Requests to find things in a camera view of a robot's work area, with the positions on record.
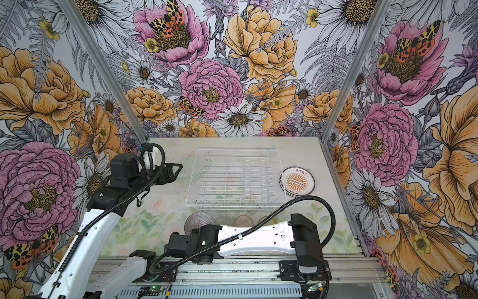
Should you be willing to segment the white upturned ceramic bowl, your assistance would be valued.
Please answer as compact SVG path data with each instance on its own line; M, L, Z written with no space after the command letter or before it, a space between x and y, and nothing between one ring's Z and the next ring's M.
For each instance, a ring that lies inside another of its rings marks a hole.
M204 212L196 212L191 214L185 221L184 232L189 235L194 229L199 229L204 225L213 225L215 221L213 217Z

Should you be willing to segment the clear plastic cup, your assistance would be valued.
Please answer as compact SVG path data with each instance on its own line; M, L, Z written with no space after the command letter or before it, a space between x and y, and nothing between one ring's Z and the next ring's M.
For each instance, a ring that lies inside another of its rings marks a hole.
M226 226L233 226L234 221L226 216L221 216L215 219L215 224L217 225L226 225Z

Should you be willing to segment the pink plastic cup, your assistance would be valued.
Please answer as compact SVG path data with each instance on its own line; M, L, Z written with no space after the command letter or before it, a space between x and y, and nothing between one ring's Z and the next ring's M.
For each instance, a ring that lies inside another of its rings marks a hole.
M234 227L252 227L253 225L254 221L248 215L239 215L234 220Z

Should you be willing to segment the orange sunburst plate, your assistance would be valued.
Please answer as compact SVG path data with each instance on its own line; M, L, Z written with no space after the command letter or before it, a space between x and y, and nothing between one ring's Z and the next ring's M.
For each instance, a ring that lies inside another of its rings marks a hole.
M281 173L280 187L291 197L307 196L314 191L316 181L307 169L293 166Z

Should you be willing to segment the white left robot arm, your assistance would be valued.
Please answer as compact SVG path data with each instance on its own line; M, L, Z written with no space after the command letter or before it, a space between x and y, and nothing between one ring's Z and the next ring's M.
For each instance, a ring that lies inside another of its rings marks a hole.
M161 160L154 160L155 150ZM162 148L151 145L139 155L120 154L110 164L111 174L93 193L80 230L54 273L41 287L37 299L113 299L128 284L149 272L156 253L135 250L118 268L99 282L89 284L90 275L107 239L128 206L142 199L151 187L173 183L183 166L166 162Z

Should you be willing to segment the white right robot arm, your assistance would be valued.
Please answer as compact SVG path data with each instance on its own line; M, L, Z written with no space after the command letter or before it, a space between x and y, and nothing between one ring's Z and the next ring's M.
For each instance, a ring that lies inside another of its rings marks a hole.
M301 214L279 224L263 225L247 235L248 227L207 224L188 235L174 233L165 246L167 257L190 258L194 264L211 264L245 253L272 252L296 257L298 273L311 276L327 272L317 225Z

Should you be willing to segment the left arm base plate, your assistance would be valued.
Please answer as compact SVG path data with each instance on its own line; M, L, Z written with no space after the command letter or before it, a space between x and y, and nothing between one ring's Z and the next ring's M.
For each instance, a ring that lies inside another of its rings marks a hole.
M176 277L178 274L177 269L172 269L164 272L163 274L152 274L149 271L150 266L152 265L153 261L148 260L147 261L147 267L146 267L146 272L143 276L140 278L136 279L134 282L136 283L166 283L166 282L175 282Z

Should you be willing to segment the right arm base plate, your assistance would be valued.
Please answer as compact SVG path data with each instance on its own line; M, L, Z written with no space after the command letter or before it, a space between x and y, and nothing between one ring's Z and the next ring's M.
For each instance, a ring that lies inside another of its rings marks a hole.
M332 280L332 275L328 265L321 267L301 266L297 260L280 260L279 275L281 281L306 283L308 281L326 281Z

